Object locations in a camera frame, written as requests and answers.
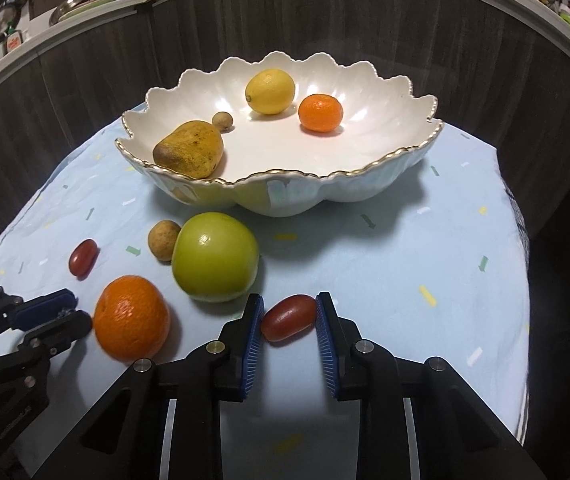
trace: gold rim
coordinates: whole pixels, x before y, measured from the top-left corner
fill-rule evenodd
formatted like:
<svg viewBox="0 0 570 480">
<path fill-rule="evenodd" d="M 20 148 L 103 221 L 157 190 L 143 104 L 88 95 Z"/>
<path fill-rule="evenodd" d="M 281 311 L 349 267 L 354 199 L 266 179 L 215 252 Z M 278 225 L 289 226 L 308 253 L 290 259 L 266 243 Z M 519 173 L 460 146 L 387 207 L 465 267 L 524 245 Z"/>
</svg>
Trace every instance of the gold rim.
<svg viewBox="0 0 570 480">
<path fill-rule="evenodd" d="M 328 56 L 336 66 L 340 66 L 345 68 L 345 66 L 343 65 L 339 65 L 338 63 L 336 63 L 335 59 L 330 56 L 327 53 L 316 53 L 316 54 L 312 54 L 313 56 L 316 56 L 317 54 L 325 54 L 326 56 Z M 261 61 L 255 62 L 255 63 L 250 63 L 250 64 L 258 64 L 260 62 L 263 62 L 264 59 L 267 57 L 265 56 Z M 223 64 L 227 59 L 240 59 L 237 57 L 228 57 L 225 60 L 223 60 L 223 62 L 221 64 Z M 376 67 L 374 67 L 369 61 L 358 61 L 359 63 L 362 62 L 366 62 L 368 63 L 372 69 L 374 70 L 374 75 L 375 77 L 379 78 L 379 79 L 383 79 L 378 75 L 378 72 L 376 71 Z M 412 84 L 412 80 L 409 79 L 407 76 L 402 76 L 404 78 L 407 79 L 407 82 L 409 83 L 409 97 L 413 98 L 413 99 L 417 99 L 414 97 L 414 85 Z M 182 75 L 180 76 L 180 79 L 178 80 L 178 85 L 180 85 L 180 80 L 182 78 Z M 159 88 L 159 87 L 153 87 L 150 88 L 146 94 L 145 94 L 145 105 L 146 105 L 146 109 L 143 110 L 142 112 L 138 112 L 138 113 L 145 113 L 146 111 L 149 110 L 149 102 L 148 102 L 148 96 L 149 96 L 149 92 L 151 92 L 152 90 Z M 430 114 L 427 116 L 426 121 L 428 123 L 431 123 L 431 120 L 434 118 L 434 115 L 436 113 L 436 109 L 438 108 L 438 98 L 436 96 L 431 96 L 434 101 L 433 104 L 431 106 L 431 111 Z M 120 116 L 120 120 L 123 124 L 123 127 L 125 129 L 125 131 L 127 132 L 127 135 L 129 136 L 130 139 L 134 138 L 134 134 L 133 132 L 129 129 L 129 126 L 127 126 L 127 121 L 125 120 L 125 113 L 123 113 Z M 234 182 L 229 182 L 228 180 L 225 180 L 224 178 L 193 178 L 190 177 L 189 175 L 185 175 L 182 173 L 178 173 L 177 171 L 174 170 L 170 170 L 169 168 L 164 168 L 162 166 L 158 166 L 157 164 L 154 164 L 152 162 L 148 162 L 147 160 L 142 160 L 134 155 L 132 155 L 131 152 L 129 152 L 120 142 L 120 139 L 115 139 L 115 143 L 116 143 L 116 147 L 121 151 L 121 153 L 123 153 L 123 155 L 125 155 L 128 159 L 140 164 L 141 166 L 143 166 L 144 168 L 150 169 L 150 170 L 154 170 L 156 173 L 164 173 L 167 176 L 170 177 L 174 177 L 174 178 L 180 178 L 183 180 L 187 180 L 188 182 L 197 182 L 200 184 L 212 184 L 212 183 L 217 183 L 217 184 L 221 184 L 222 186 L 234 186 L 235 184 L 239 184 L 241 182 L 244 182 L 245 180 L 249 180 L 250 178 L 254 178 L 256 176 L 267 176 L 267 175 L 274 175 L 274 174 L 296 174 L 296 175 L 300 175 L 300 176 L 306 176 L 306 177 L 311 177 L 311 178 L 317 178 L 318 180 L 325 180 L 325 179 L 329 179 L 334 177 L 335 175 L 345 175 L 345 176 L 356 176 L 358 174 L 361 173 L 365 173 L 366 171 L 370 170 L 371 168 L 378 166 L 379 164 L 382 164 L 383 162 L 386 162 L 388 160 L 391 160 L 392 158 L 396 158 L 399 155 L 402 155 L 403 153 L 410 153 L 410 152 L 414 152 L 415 150 L 420 150 L 421 148 L 424 148 L 425 146 L 427 146 L 428 144 L 430 144 L 431 142 L 433 142 L 433 140 L 438 136 L 438 134 L 440 133 L 440 131 L 443 129 L 444 123 L 442 120 L 438 120 L 438 122 L 436 123 L 436 129 L 434 129 L 433 132 L 431 132 L 429 134 L 429 136 L 420 144 L 417 144 L 415 146 L 408 146 L 408 147 L 403 147 L 403 148 L 398 148 L 392 152 L 386 153 L 385 155 L 383 155 L 381 158 L 379 158 L 378 160 L 375 160 L 373 162 L 370 162 L 369 164 L 366 164 L 365 166 L 363 166 L 362 168 L 358 168 L 357 170 L 351 170 L 351 171 L 347 171 L 347 170 L 338 170 L 338 171 L 332 171 L 330 174 L 325 175 L 325 176 L 318 176 L 315 173 L 304 173 L 303 171 L 300 170 L 267 170 L 267 171 L 259 171 L 258 173 L 252 173 L 248 176 L 244 176 L 242 178 L 239 178 L 238 180 L 235 180 Z"/>
</svg>

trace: white bowl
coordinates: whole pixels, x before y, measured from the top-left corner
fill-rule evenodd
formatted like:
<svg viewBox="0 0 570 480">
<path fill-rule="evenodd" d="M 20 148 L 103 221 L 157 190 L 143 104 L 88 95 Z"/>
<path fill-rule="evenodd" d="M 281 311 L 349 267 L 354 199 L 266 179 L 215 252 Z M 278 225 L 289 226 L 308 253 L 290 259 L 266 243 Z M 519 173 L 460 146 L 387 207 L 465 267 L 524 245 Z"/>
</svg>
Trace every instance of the white bowl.
<svg viewBox="0 0 570 480">
<path fill-rule="evenodd" d="M 261 116 L 244 98 L 247 82 L 266 68 L 280 68 L 296 82 L 292 106 Z M 344 118 L 337 131 L 303 131 L 296 105 L 314 93 L 333 95 Z M 225 59 L 218 70 L 186 70 L 171 90 L 151 88 L 146 110 L 127 111 L 129 139 L 120 153 L 140 173 L 180 202 L 205 208 L 240 204 L 267 216 L 292 216 L 321 200 L 357 202 L 388 187 L 416 164 L 440 133 L 437 100 L 412 96 L 406 76 L 382 79 L 367 61 L 340 66 L 325 53 L 304 61 L 272 52 L 262 61 Z M 223 134 L 225 154 L 207 179 L 194 179 L 154 164 L 152 150 L 180 124 L 210 121 L 218 111 L 234 117 Z"/>
</svg>

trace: orange fruit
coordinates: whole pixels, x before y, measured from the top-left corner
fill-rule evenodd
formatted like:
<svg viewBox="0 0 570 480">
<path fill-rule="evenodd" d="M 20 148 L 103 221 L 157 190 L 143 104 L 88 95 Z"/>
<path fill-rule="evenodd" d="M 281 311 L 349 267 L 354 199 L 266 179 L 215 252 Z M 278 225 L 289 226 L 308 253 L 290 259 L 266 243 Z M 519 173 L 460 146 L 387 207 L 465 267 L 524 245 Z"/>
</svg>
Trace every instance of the orange fruit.
<svg viewBox="0 0 570 480">
<path fill-rule="evenodd" d="M 308 130 L 325 134 L 342 121 L 342 105 L 331 95 L 308 95 L 298 106 L 298 118 Z"/>
<path fill-rule="evenodd" d="M 167 339 L 169 325 L 161 293 L 141 276 L 121 276 L 111 282 L 94 311 L 98 344 L 119 361 L 153 357 Z"/>
</svg>

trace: cherry tomato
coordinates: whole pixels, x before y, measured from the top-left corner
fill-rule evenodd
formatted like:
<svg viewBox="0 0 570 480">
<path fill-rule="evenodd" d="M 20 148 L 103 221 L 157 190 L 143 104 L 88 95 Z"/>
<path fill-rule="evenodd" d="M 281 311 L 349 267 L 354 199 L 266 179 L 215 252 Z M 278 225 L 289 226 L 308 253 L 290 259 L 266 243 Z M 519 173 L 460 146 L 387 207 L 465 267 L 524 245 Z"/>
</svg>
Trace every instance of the cherry tomato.
<svg viewBox="0 0 570 480">
<path fill-rule="evenodd" d="M 267 341 L 282 341 L 312 325 L 315 320 L 316 300 L 305 294 L 295 294 L 265 314 L 260 331 Z"/>
<path fill-rule="evenodd" d="M 98 245 L 91 238 L 81 242 L 69 257 L 69 272 L 77 278 L 84 278 L 89 274 L 98 256 Z"/>
</svg>

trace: scalloped bowl rim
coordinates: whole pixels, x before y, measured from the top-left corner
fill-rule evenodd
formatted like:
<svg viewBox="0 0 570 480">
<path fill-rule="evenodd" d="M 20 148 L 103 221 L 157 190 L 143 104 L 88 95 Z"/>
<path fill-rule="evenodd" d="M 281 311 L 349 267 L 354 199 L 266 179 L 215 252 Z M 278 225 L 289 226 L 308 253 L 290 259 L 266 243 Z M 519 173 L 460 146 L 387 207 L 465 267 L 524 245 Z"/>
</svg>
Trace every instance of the scalloped bowl rim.
<svg viewBox="0 0 570 480">
<path fill-rule="evenodd" d="M 390 80 L 390 79 L 397 78 L 397 77 L 406 79 L 407 83 L 408 83 L 408 95 L 409 95 L 409 97 L 416 99 L 416 97 L 414 97 L 414 85 L 412 84 L 412 80 L 409 77 L 407 77 L 405 75 L 396 75 L 396 76 L 393 76 L 393 77 L 388 78 L 388 79 L 380 77 L 378 75 L 378 71 L 376 70 L 376 67 L 367 60 L 360 60 L 360 61 L 357 61 L 356 63 L 352 63 L 351 65 L 345 66 L 345 65 L 338 64 L 336 62 L 336 60 L 330 54 L 328 54 L 326 52 L 316 52 L 315 54 L 312 54 L 311 56 L 309 56 L 305 59 L 295 60 L 289 54 L 286 54 L 285 52 L 281 52 L 279 50 L 275 50 L 275 51 L 267 54 L 260 61 L 254 61 L 254 62 L 245 61 L 244 59 L 242 59 L 240 57 L 236 57 L 236 56 L 227 57 L 220 63 L 220 65 L 218 66 L 217 69 L 212 70 L 211 72 L 204 72 L 203 70 L 200 70 L 197 68 L 188 68 L 182 74 L 180 74 L 180 77 L 178 78 L 178 84 L 174 88 L 162 88 L 159 86 L 154 86 L 154 87 L 151 87 L 149 90 L 147 90 L 147 92 L 145 93 L 145 106 L 146 106 L 145 110 L 140 110 L 140 111 L 138 111 L 138 110 L 126 110 L 125 112 L 123 112 L 122 115 L 120 116 L 123 128 L 127 132 L 127 135 L 131 139 L 133 139 L 134 133 L 131 131 L 129 126 L 127 126 L 127 120 L 126 120 L 125 115 L 127 113 L 135 113 L 135 114 L 146 114 L 146 113 L 148 113 L 150 111 L 149 100 L 148 100 L 150 92 L 152 92 L 154 90 L 171 92 L 171 91 L 177 89 L 180 86 L 180 82 L 181 82 L 183 76 L 189 72 L 200 72 L 202 74 L 213 74 L 213 73 L 218 72 L 220 70 L 220 67 L 223 65 L 223 63 L 225 63 L 226 61 L 228 61 L 230 59 L 237 59 L 237 60 L 240 60 L 241 62 L 247 63 L 248 65 L 256 65 L 256 64 L 262 63 L 265 60 L 265 58 L 267 58 L 267 56 L 270 56 L 271 54 L 274 54 L 274 53 L 284 54 L 284 56 L 289 57 L 289 59 L 291 59 L 293 62 L 296 62 L 296 61 L 304 62 L 304 61 L 307 61 L 308 59 L 312 58 L 313 56 L 327 56 L 339 68 L 347 68 L 348 66 L 353 66 L 357 63 L 365 63 L 365 64 L 368 64 L 372 68 L 372 70 L 374 72 L 374 77 L 377 79 Z M 427 117 L 425 118 L 427 123 L 431 123 L 431 120 L 434 118 L 434 115 L 436 114 L 436 110 L 438 108 L 438 98 L 436 96 L 433 96 L 430 94 L 427 94 L 427 95 L 421 96 L 421 97 L 433 98 L 433 105 L 431 107 L 431 111 L 427 115 Z M 434 124 L 436 126 L 435 129 L 427 136 L 426 139 L 424 139 L 419 144 L 416 144 L 413 146 L 407 146 L 407 147 L 401 146 L 399 148 L 396 148 L 392 152 L 385 153 L 385 155 L 378 158 L 377 160 L 374 160 L 374 161 L 364 165 L 362 168 L 357 168 L 356 170 L 351 170 L 351 171 L 337 170 L 337 171 L 332 171 L 328 175 L 319 176 L 319 175 L 316 175 L 315 173 L 305 173 L 305 172 L 300 171 L 300 170 L 281 170 L 278 168 L 274 168 L 273 170 L 259 171 L 257 173 L 251 173 L 251 174 L 244 176 L 242 178 L 239 178 L 233 182 L 230 182 L 230 181 L 225 180 L 224 178 L 220 178 L 220 177 L 217 177 L 217 178 L 193 178 L 193 177 L 190 177 L 188 175 L 178 173 L 177 171 L 170 170 L 169 168 L 164 168 L 162 166 L 158 166 L 157 164 L 155 164 L 153 162 L 149 162 L 148 160 L 143 160 L 141 158 L 136 157 L 129 150 L 127 150 L 127 148 L 125 148 L 123 146 L 123 144 L 120 142 L 120 138 L 115 139 L 114 142 L 116 143 L 116 147 L 120 150 L 120 152 L 123 154 L 123 156 L 125 156 L 127 159 L 132 160 L 133 162 L 139 164 L 140 166 L 143 166 L 144 168 L 146 168 L 148 170 L 152 170 L 155 173 L 165 174 L 167 176 L 170 176 L 170 177 L 172 177 L 174 179 L 178 179 L 178 180 L 186 180 L 188 182 L 197 182 L 197 183 L 206 184 L 206 185 L 207 184 L 220 184 L 222 186 L 235 186 L 236 184 L 243 183 L 245 181 L 248 181 L 249 179 L 259 180 L 261 177 L 267 177 L 267 176 L 274 175 L 274 174 L 285 175 L 285 176 L 287 176 L 288 174 L 292 174 L 295 176 L 302 176 L 305 178 L 312 178 L 312 179 L 318 179 L 318 180 L 332 180 L 337 175 L 356 176 L 358 174 L 365 173 L 366 171 L 369 171 L 370 169 L 375 168 L 376 166 L 383 164 L 384 162 L 386 162 L 388 160 L 392 160 L 392 159 L 402 155 L 403 153 L 411 153 L 411 152 L 414 152 L 415 150 L 419 150 L 419 149 L 427 146 L 428 144 L 430 144 L 431 142 L 434 141 L 434 139 L 438 136 L 438 134 L 440 133 L 440 131 L 443 129 L 443 126 L 444 126 L 444 122 L 440 119 L 436 120 L 436 122 Z"/>
</svg>

